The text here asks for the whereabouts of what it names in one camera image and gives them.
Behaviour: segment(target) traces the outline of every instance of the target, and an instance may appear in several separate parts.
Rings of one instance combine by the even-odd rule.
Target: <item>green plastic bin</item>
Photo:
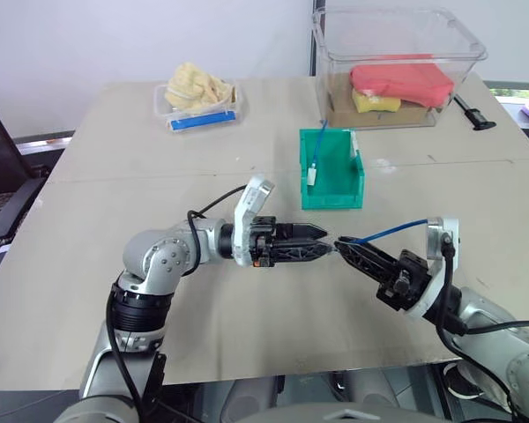
[[[320,131],[300,130],[302,209],[361,209],[364,168],[351,130],[325,130],[317,154],[316,184],[308,186]]]

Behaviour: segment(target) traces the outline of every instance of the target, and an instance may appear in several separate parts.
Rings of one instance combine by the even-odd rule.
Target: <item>small plastic container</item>
[[[313,32],[317,97],[331,128],[433,126],[474,64],[487,57],[445,9],[321,8]],[[401,104],[394,112],[359,113],[357,93],[379,108],[380,97]]]
[[[361,209],[364,168],[355,133],[326,129],[317,154],[316,183],[308,185],[321,130],[300,130],[302,209]]]
[[[241,118],[242,94],[234,84],[233,100],[218,105],[203,114],[186,113],[173,107],[165,99],[166,85],[157,85],[153,96],[154,113],[164,121],[168,130],[180,131],[205,127],[218,123],[231,123]]]

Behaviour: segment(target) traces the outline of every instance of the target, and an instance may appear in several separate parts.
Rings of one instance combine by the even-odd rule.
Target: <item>table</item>
[[[126,241],[147,228],[173,225],[188,208],[207,204],[257,170],[277,185],[261,214],[313,222],[331,240],[427,216],[459,218],[455,285],[470,286],[529,319],[529,141],[477,77],[467,83],[466,101],[496,120],[497,129],[474,133],[453,105],[435,128],[361,132],[367,184],[360,211],[300,208],[294,137],[318,121],[308,78],[244,81],[249,111],[240,126],[178,137],[151,117],[154,84],[109,87],[0,268],[0,390],[78,387]],[[282,94],[287,104],[254,115],[259,100],[291,87],[292,95]],[[134,113],[120,121],[125,130],[116,130],[118,140],[108,137],[115,123],[108,111],[122,104],[122,112]],[[302,108],[282,118],[289,105]],[[110,156],[108,145],[115,149]],[[211,216],[231,219],[234,207],[235,200],[220,204]],[[394,256],[402,248],[422,255],[424,231],[410,229],[376,245]],[[232,261],[202,266],[176,291],[162,346],[165,382],[451,358],[429,323],[407,321],[375,293],[376,283],[337,255],[273,269],[242,269]]]

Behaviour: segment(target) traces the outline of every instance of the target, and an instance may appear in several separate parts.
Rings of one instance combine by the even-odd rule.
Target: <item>white wall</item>
[[[377,3],[390,2],[452,10],[488,47],[485,79],[529,82],[529,0]],[[311,4],[0,0],[0,116],[14,137],[74,129],[107,82],[167,79],[186,60],[221,77],[307,75]]]

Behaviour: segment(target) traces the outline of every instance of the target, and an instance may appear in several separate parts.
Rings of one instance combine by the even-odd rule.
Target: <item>black chair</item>
[[[47,173],[47,169],[31,168],[26,164],[0,122],[0,246],[13,238],[45,183],[43,175]]]

